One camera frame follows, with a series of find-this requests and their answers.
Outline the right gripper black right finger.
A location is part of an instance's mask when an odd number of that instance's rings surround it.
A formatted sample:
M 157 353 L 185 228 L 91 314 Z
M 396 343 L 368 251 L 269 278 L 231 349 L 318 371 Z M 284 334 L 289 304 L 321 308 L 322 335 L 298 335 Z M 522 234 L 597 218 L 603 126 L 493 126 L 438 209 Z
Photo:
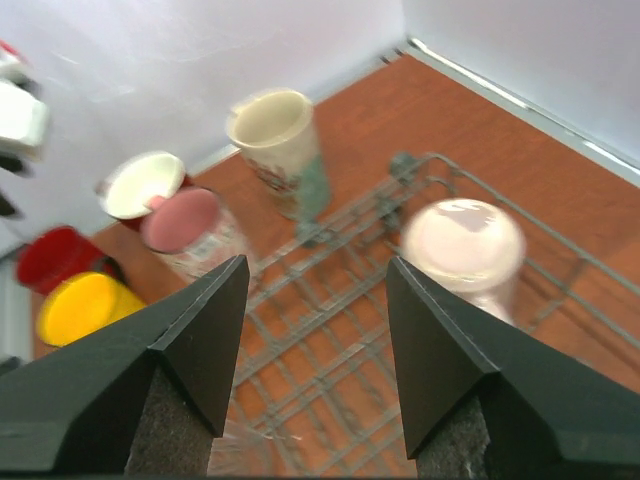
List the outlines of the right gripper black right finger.
M 635 475 L 639 397 L 395 257 L 388 319 L 412 460 L 489 475 Z

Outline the pink patterned mug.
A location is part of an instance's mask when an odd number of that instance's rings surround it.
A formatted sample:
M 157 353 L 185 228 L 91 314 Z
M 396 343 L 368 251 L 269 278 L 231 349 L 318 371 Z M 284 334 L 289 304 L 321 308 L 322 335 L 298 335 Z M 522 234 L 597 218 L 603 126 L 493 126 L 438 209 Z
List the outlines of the pink patterned mug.
M 250 277 L 256 256 L 237 219 L 217 192 L 187 187 L 170 198 L 156 196 L 141 223 L 144 245 L 190 284 L 236 255 L 247 257 Z

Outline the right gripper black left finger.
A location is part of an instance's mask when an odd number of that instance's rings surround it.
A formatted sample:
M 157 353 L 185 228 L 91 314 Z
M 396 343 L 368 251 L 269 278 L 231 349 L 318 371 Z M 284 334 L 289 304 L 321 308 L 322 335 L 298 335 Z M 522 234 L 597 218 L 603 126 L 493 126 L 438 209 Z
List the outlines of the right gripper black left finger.
M 244 256 L 1 378 L 5 475 L 203 475 L 222 436 Z

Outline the dark red round mug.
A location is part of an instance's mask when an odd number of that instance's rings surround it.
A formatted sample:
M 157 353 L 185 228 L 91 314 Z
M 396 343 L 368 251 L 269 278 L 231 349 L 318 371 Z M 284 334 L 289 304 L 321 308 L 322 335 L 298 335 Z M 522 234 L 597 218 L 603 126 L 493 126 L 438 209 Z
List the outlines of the dark red round mug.
M 150 151 L 120 164 L 99 181 L 95 193 L 102 210 L 126 228 L 138 232 L 153 197 L 170 198 L 193 186 L 184 162 L 166 151 Z

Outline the pale pink mug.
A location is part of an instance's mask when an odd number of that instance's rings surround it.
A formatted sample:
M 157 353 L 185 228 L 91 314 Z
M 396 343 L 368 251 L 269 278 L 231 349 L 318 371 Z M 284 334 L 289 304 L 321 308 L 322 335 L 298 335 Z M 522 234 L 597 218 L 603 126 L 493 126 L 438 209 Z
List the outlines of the pale pink mug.
M 518 223 L 470 198 L 431 203 L 403 228 L 401 256 L 441 286 L 509 325 L 526 255 Z

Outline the yellow mug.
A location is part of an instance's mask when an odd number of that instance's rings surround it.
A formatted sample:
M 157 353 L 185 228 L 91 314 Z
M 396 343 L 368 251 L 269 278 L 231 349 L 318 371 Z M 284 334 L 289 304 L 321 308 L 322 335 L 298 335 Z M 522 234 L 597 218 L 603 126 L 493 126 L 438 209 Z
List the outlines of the yellow mug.
M 145 307 L 143 300 L 115 278 L 84 272 L 45 298 L 36 332 L 45 344 L 64 347 Z

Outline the tall cream decorated mug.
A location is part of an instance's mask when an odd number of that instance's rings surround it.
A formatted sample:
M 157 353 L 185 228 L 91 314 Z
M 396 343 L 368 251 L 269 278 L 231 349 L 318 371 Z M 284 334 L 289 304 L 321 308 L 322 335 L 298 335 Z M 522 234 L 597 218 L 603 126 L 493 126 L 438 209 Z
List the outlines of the tall cream decorated mug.
M 307 96 L 288 88 L 253 94 L 230 109 L 226 133 L 281 215 L 311 221 L 328 207 L 331 189 Z

